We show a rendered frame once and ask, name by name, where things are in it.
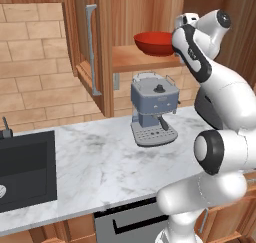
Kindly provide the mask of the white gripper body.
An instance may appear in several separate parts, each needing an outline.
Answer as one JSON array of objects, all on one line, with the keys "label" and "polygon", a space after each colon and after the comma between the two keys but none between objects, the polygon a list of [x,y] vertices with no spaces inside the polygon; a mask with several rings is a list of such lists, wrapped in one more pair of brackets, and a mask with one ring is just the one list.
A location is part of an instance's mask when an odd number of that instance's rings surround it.
[{"label": "white gripper body", "polygon": [[179,15],[175,19],[175,27],[174,29],[177,29],[183,25],[183,15]]}]

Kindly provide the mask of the red bowl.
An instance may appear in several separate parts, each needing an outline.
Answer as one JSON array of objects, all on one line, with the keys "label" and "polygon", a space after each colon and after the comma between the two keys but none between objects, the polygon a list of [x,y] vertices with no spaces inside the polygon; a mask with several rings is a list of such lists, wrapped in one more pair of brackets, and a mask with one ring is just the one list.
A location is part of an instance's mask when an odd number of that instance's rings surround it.
[{"label": "red bowl", "polygon": [[150,56],[165,57],[173,54],[170,32],[149,31],[134,36],[136,46]]}]

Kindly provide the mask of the wooden cabinet door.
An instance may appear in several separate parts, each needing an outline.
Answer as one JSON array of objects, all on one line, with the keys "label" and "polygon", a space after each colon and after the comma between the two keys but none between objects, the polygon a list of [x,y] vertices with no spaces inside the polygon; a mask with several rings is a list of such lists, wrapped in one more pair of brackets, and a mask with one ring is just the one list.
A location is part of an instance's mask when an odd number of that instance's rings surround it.
[{"label": "wooden cabinet door", "polygon": [[[96,4],[92,12],[92,42],[95,84],[100,96],[92,94],[92,74],[85,6]],[[73,74],[79,78],[105,117],[114,116],[112,69],[111,0],[63,0],[63,16],[68,54]]]},{"label": "wooden cabinet door", "polygon": [[251,87],[256,84],[256,0],[222,0],[231,18],[216,61],[238,72]]}]

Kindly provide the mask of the wooden base cabinet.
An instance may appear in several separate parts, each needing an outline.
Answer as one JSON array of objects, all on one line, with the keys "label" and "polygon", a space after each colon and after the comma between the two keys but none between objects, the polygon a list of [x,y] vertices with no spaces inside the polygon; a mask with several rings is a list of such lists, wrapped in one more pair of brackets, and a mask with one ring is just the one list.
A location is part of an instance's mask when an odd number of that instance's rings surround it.
[{"label": "wooden base cabinet", "polygon": [[96,243],[92,214],[0,237],[0,243]]},{"label": "wooden base cabinet", "polygon": [[227,243],[241,236],[249,237],[256,229],[256,170],[245,174],[248,189],[233,204],[209,209],[202,233],[198,232],[205,211],[195,224],[195,232],[203,243]]}]

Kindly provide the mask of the grey espresso machine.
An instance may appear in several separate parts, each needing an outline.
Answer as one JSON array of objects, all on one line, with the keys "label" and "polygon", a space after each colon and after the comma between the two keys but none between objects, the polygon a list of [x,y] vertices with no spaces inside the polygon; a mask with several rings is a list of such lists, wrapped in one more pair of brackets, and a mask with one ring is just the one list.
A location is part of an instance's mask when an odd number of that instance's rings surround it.
[{"label": "grey espresso machine", "polygon": [[177,139],[177,131],[163,118],[164,114],[175,114],[179,102],[179,89],[171,77],[153,71],[136,74],[131,102],[131,129],[138,146],[156,147]]}]

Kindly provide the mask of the black tap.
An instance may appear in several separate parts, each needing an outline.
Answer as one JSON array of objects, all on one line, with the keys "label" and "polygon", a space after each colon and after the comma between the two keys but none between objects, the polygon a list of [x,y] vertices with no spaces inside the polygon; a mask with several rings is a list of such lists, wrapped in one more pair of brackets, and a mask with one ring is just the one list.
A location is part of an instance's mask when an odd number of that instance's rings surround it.
[{"label": "black tap", "polygon": [[0,130],[0,139],[11,138],[13,136],[13,131],[9,128],[6,118],[3,117],[2,120],[5,125],[5,129]]}]

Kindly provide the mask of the grey dishwasher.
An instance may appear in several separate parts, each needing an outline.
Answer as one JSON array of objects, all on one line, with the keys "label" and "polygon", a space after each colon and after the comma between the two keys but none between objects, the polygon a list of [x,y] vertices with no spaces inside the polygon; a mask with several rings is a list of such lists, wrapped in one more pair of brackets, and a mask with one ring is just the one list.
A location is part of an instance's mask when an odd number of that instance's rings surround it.
[{"label": "grey dishwasher", "polygon": [[94,221],[97,243],[154,243],[168,216],[153,197],[95,212]]}]

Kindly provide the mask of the black sink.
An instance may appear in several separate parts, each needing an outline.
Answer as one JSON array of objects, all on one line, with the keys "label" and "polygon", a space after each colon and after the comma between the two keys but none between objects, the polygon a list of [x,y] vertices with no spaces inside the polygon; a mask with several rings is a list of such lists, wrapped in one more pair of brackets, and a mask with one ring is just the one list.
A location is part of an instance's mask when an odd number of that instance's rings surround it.
[{"label": "black sink", "polygon": [[55,132],[0,140],[0,213],[56,199]]}]

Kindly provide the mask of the wooden wall cabinet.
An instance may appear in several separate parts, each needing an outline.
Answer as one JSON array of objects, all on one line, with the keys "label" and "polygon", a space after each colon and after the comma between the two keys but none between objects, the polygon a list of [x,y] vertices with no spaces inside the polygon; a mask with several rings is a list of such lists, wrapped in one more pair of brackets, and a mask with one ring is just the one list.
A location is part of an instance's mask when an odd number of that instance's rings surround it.
[{"label": "wooden wall cabinet", "polygon": [[111,0],[112,67],[114,73],[179,66],[174,56],[153,57],[134,43],[134,35],[146,31],[171,32],[184,0]]}]

